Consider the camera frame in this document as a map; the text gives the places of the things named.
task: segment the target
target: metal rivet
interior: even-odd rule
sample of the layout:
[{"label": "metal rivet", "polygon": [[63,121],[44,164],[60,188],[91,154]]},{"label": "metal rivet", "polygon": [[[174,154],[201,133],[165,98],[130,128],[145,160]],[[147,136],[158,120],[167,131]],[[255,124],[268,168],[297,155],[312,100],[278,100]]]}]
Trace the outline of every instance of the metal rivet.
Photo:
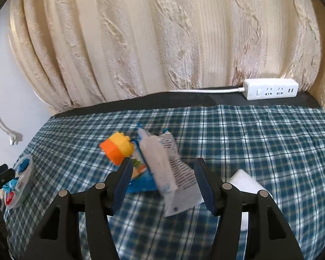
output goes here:
[{"label": "metal rivet", "polygon": [[229,184],[229,183],[224,183],[223,184],[223,189],[230,190],[231,188],[232,188],[232,185],[231,184]]},{"label": "metal rivet", "polygon": [[59,196],[60,197],[64,197],[65,195],[67,195],[68,194],[68,191],[67,190],[61,190],[60,192],[59,192]]},{"label": "metal rivet", "polygon": [[104,187],[105,187],[105,183],[97,183],[95,185],[95,187],[98,189],[98,190],[102,190]]},{"label": "metal rivet", "polygon": [[266,198],[266,197],[269,196],[269,193],[266,192],[266,191],[264,191],[264,190],[261,190],[261,191],[259,192],[259,194],[260,194],[263,198]]}]

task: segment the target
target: green plaid fabric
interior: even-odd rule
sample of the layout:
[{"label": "green plaid fabric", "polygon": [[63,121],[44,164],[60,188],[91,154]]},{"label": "green plaid fabric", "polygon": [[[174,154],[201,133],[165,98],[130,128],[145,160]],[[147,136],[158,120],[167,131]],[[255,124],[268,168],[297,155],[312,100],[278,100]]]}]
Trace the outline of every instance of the green plaid fabric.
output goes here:
[{"label": "green plaid fabric", "polygon": [[[21,207],[5,212],[17,259],[59,190],[87,190],[115,170],[99,143],[115,131],[137,138],[139,123],[153,134],[167,128],[191,167],[203,157],[224,181],[238,169],[254,177],[272,194],[306,260],[325,246],[325,113],[290,106],[188,107],[51,118],[23,153],[32,153],[36,168],[31,193]],[[156,191],[126,195],[109,220],[120,258],[206,259],[218,219],[204,204],[168,218],[163,207]],[[83,214],[80,236],[84,259],[90,259]]]}]

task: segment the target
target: white power strip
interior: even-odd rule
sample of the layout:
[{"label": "white power strip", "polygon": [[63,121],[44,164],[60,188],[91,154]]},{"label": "white power strip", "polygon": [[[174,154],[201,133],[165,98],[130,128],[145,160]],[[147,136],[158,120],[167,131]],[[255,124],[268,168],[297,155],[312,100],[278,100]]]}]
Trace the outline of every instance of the white power strip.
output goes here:
[{"label": "white power strip", "polygon": [[298,83],[290,78],[258,78],[243,81],[243,95],[247,100],[293,98],[297,95]]}]

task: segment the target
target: curtain fold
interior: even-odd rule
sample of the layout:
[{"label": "curtain fold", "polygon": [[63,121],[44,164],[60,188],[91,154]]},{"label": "curtain fold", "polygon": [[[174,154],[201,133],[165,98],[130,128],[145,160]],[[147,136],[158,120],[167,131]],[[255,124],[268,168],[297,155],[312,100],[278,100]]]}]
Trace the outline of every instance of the curtain fold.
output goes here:
[{"label": "curtain fold", "polygon": [[10,0],[10,42],[57,111],[287,77],[325,109],[319,0]]}]

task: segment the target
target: power strip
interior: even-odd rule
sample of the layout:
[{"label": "power strip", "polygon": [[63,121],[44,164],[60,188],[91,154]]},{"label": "power strip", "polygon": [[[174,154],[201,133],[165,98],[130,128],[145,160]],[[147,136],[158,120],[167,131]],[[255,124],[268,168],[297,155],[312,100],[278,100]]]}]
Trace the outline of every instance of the power strip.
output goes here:
[{"label": "power strip", "polygon": [[258,78],[243,81],[243,95],[247,100],[293,98],[297,95],[298,83],[290,78]]}]

